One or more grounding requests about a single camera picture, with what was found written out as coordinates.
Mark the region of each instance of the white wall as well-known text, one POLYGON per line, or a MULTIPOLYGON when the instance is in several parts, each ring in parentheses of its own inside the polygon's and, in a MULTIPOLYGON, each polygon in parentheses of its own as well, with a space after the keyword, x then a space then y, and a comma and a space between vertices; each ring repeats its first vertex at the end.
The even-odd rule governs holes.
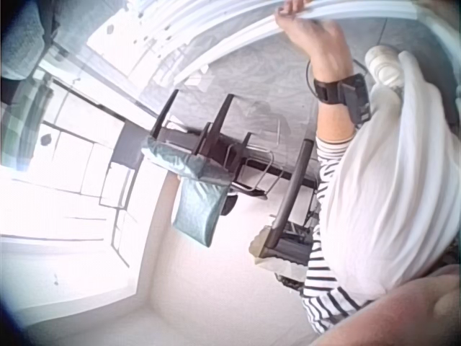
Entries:
MULTIPOLYGON (((248 251, 277 213, 287 184, 281 180, 266 201, 239 195, 209 249, 169 229, 153 275, 154 311, 203 345, 308 345, 315 335, 299 295, 256 267, 248 251)), ((293 221, 304 219, 310 194, 301 190, 293 221)))
POLYGON ((178 333, 149 308, 62 338, 53 346, 199 346, 178 333))

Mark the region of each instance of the white fabric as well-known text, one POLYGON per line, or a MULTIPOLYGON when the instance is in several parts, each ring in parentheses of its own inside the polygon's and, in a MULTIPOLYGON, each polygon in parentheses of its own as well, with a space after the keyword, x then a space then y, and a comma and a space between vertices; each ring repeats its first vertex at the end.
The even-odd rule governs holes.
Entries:
POLYGON ((377 45, 368 50, 365 63, 376 82, 390 88, 403 87, 403 71, 396 50, 377 45))
POLYGON ((439 90, 410 53, 399 59, 403 106, 375 86, 373 118, 344 154, 320 215, 325 260, 355 299, 374 300, 423 275, 460 226, 460 142, 439 90))

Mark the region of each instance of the skin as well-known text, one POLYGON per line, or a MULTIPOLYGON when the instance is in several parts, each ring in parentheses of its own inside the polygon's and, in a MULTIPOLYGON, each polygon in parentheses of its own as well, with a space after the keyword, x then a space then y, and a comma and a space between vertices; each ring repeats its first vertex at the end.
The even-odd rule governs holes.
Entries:
MULTIPOLYGON (((277 24, 310 59, 317 80, 330 82, 351 76, 352 57, 340 26, 296 18, 310 2, 286 1, 275 14, 277 24)), ((319 104, 320 139, 344 141, 353 135, 345 106, 319 104)), ((455 265, 396 288, 343 320, 314 345, 458 345, 460 334, 460 266, 455 265)))
MULTIPOLYGON (((353 75, 352 56, 341 27, 333 21, 299 19, 296 12, 311 1, 286 1, 275 20, 288 38, 310 59, 314 78, 331 82, 353 75)), ((346 106, 318 105, 317 136, 326 142, 340 142, 354 135, 346 106)))

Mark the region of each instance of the metal frame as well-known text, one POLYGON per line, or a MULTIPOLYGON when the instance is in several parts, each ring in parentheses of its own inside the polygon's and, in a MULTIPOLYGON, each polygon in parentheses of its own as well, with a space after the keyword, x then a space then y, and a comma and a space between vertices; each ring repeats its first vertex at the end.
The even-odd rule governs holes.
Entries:
POLYGON ((295 204, 297 194, 303 183, 305 170, 308 168, 310 155, 314 148, 314 142, 305 138, 301 145, 300 153, 297 156, 295 171, 291 177, 290 183, 285 193, 282 203, 280 204, 277 217, 272 224, 271 231, 264 244, 264 249, 275 249, 288 222, 293 205, 295 204))
MULTIPOLYGON (((318 6, 309 6, 300 14, 305 19, 345 19, 345 18, 368 18, 390 17, 420 20, 428 26, 446 46, 454 59, 461 62, 460 36, 451 29, 443 20, 440 20, 430 10, 425 9, 410 0, 325 0, 315 3, 318 6)), ((202 54, 199 58, 188 65, 176 75, 174 84, 184 81, 195 71, 206 66, 223 56, 232 53, 239 48, 252 44, 258 40, 281 32, 275 23, 274 17, 269 16, 237 33, 222 40, 213 48, 202 54)))

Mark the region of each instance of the seat cushion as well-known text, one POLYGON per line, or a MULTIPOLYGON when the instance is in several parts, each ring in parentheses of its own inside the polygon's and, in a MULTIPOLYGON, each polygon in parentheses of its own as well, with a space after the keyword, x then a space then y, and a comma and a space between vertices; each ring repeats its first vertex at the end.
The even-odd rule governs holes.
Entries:
POLYGON ((167 143, 148 137, 142 150, 144 156, 164 169, 180 177, 199 179, 202 176, 205 158, 195 156, 167 143))
POLYGON ((230 185, 182 178, 181 197, 173 227, 209 247, 230 185))

